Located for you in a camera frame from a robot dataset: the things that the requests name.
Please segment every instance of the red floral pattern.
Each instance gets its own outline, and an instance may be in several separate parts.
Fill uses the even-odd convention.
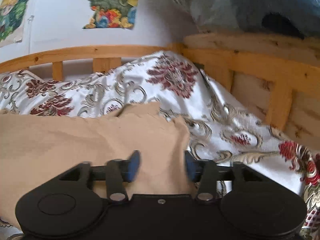
[[[232,136],[230,136],[230,138],[234,142],[241,144],[241,145],[250,145],[250,141],[251,141],[251,139],[247,135],[244,135],[244,134],[241,134],[240,136],[232,135]]]
[[[5,76],[2,78],[2,82],[6,82],[8,79],[10,78],[10,76]]]
[[[314,186],[316,186],[320,181],[320,175],[319,171],[316,167],[316,163],[311,157],[311,160],[308,161],[307,164],[307,175],[306,175],[306,185],[309,185],[310,183]]]
[[[320,170],[320,154],[316,154],[314,160],[315,160],[317,169]]]
[[[50,80],[48,82],[41,82],[40,80],[31,79],[29,83],[27,83],[27,96],[28,98],[32,98],[38,94],[44,94],[47,91],[54,91],[56,89],[55,84],[59,83],[59,81]]]
[[[73,84],[72,82],[68,82],[68,83],[64,84],[64,86],[65,86],[65,87],[69,87],[69,86],[71,86],[72,84]]]
[[[153,76],[146,81],[151,84],[162,84],[162,90],[173,91],[177,96],[190,98],[196,83],[197,70],[189,63],[178,60],[168,60],[162,57],[147,74]]]
[[[71,98],[65,98],[64,95],[58,95],[45,101],[38,108],[33,108],[30,114],[41,116],[62,116],[67,115],[73,110],[73,107],[67,107],[71,103]]]
[[[102,76],[110,76],[115,70],[114,69],[110,69],[108,70],[108,72],[101,74],[101,73],[98,73],[97,76],[98,77],[102,77]]]
[[[307,217],[306,217],[306,221],[303,224],[303,227],[310,228],[311,232],[316,232],[318,230],[319,225],[320,225],[320,221],[318,219],[319,214],[320,214],[320,210],[317,209],[317,207],[314,207],[312,210],[309,210]]]
[[[284,157],[285,161],[291,160],[296,156],[298,144],[293,141],[285,141],[279,144],[280,155]]]
[[[111,113],[112,111],[115,111],[115,110],[118,110],[118,109],[120,109],[119,106],[112,104],[111,106],[109,106],[109,107],[107,108],[106,113],[109,114],[109,113]]]

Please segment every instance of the black mount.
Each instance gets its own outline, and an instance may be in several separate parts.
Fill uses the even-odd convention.
[[[186,151],[188,178],[200,182],[194,199],[187,194],[136,194],[129,200],[123,182],[134,181],[139,165],[139,151],[105,166],[81,163],[25,194],[16,206],[25,240],[87,240],[106,233],[117,239],[195,239],[208,234],[300,239],[297,233],[307,214],[304,201],[242,163],[217,166]],[[107,199],[92,191],[95,180],[106,181]],[[216,193],[219,180],[232,181],[232,191],[222,199]]]

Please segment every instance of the colorful poster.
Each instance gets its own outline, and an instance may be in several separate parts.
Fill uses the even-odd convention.
[[[28,0],[0,0],[0,47],[22,40]]]
[[[138,0],[89,0],[93,16],[84,29],[128,28],[135,22]]]

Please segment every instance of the bedspread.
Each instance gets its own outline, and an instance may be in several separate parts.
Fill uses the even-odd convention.
[[[160,114],[168,120],[183,117],[191,134],[188,150],[196,159],[214,160],[223,166],[244,162],[300,194],[308,206],[301,234],[306,239],[316,237],[320,154],[262,124],[181,55],[161,51],[107,73],[68,82],[44,82],[29,71],[0,75],[0,109],[17,114],[98,117],[127,103],[153,101],[160,102]],[[221,197],[230,190],[230,182],[219,183]],[[0,240],[6,239],[8,230],[17,231],[0,221]],[[21,232],[16,231],[12,233],[19,237]]]

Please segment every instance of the screw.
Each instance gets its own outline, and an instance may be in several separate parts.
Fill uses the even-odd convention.
[[[113,201],[122,201],[125,199],[125,194],[113,193],[113,194],[111,194],[110,199]]]
[[[164,204],[164,203],[165,203],[165,200],[164,200],[164,199],[159,199],[159,200],[158,200],[158,203],[159,203],[159,204]]]
[[[198,195],[198,199],[203,201],[209,201],[213,199],[213,196],[210,193],[203,192]]]

